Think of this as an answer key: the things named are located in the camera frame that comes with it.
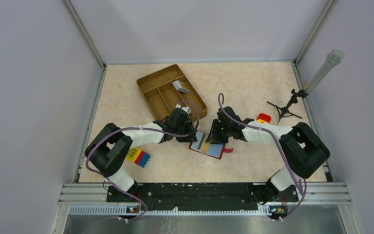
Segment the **red leather card holder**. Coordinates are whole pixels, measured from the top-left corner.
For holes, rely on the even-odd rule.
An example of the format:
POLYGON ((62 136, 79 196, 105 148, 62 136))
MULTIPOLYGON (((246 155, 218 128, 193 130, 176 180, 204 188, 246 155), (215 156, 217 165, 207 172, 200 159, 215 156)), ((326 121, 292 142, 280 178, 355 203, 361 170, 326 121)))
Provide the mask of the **red leather card holder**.
POLYGON ((190 145, 189 145, 190 150, 195 151, 195 152, 200 153, 200 154, 203 154, 203 155, 206 155, 206 156, 209 156, 209 157, 212 157, 212 158, 215 158, 215 159, 222 159, 224 154, 229 154, 229 153, 232 153, 234 151, 233 148, 226 148, 225 144, 210 143, 210 148, 209 148, 208 152, 203 153, 203 152, 200 152, 200 151, 193 148, 195 146, 196 142, 197 141, 190 143, 190 145))

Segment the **beige striped credit card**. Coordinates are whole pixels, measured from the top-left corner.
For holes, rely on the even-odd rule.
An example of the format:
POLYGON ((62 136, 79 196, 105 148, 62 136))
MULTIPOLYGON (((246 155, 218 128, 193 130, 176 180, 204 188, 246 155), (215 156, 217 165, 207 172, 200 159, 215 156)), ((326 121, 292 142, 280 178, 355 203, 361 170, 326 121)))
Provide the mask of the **beige striped credit card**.
POLYGON ((207 153, 210 148, 210 143, 206 141, 208 138, 208 134, 198 131, 196 137, 197 142, 195 143, 195 146, 193 148, 200 152, 207 153))

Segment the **brown woven divided tray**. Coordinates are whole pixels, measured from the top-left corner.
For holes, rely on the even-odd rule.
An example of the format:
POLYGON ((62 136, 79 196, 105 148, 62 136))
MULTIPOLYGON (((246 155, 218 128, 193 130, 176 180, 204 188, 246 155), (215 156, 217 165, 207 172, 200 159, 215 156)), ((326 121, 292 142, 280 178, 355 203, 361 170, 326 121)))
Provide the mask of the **brown woven divided tray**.
POLYGON ((198 114, 192 105, 182 104, 192 109, 190 116, 194 121, 198 117, 203 119, 207 116, 207 105, 177 64, 141 77, 137 79, 136 84, 154 120, 169 116, 176 104, 183 100, 190 101, 197 107, 198 114), (191 92, 178 92, 172 85, 175 80, 186 83, 191 92))

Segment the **grey credit cards stack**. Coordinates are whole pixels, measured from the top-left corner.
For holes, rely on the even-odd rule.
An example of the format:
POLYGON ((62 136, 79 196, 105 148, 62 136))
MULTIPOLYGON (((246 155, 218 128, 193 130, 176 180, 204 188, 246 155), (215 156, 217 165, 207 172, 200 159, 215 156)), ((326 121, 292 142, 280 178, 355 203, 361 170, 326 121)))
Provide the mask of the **grey credit cards stack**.
POLYGON ((180 80, 173 81, 172 85, 180 93, 186 94, 186 93, 191 92, 191 90, 189 88, 187 88, 186 83, 184 83, 184 82, 182 82, 180 80))

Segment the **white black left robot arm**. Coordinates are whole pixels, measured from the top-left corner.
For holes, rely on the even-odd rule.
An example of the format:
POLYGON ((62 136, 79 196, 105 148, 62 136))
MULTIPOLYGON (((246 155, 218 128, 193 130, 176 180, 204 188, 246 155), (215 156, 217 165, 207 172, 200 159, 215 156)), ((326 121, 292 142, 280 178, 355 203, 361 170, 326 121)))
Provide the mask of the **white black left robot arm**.
POLYGON ((98 133, 85 150, 86 164, 91 163, 99 173, 118 189, 124 201, 135 199, 135 181, 123 168, 127 153, 146 144, 160 144, 175 138, 178 142, 195 142, 198 123, 190 117, 191 107, 177 104, 163 120, 149 124, 120 128, 109 123, 98 133))

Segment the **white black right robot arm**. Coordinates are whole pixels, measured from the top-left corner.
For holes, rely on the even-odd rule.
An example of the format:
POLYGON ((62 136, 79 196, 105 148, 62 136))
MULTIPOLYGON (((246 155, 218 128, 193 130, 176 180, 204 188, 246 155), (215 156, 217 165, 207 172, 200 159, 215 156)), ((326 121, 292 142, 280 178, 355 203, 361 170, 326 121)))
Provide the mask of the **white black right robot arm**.
POLYGON ((229 106, 220 108, 217 116, 206 139, 208 143, 226 144, 232 137, 278 148, 285 166, 266 183, 266 195, 272 201, 279 201, 288 187, 308 179, 330 157, 329 149, 304 122, 289 127, 252 118, 242 120, 229 106))

